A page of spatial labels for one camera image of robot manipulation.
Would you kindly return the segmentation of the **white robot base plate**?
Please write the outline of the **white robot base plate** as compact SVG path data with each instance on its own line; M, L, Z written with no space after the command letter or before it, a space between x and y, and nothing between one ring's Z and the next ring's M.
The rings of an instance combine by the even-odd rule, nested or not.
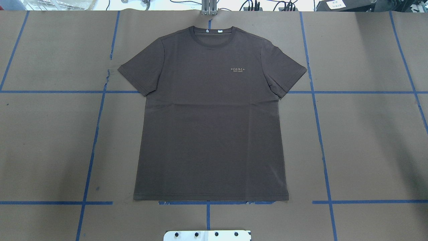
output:
M248 230L188 230L168 231L164 241L252 241Z

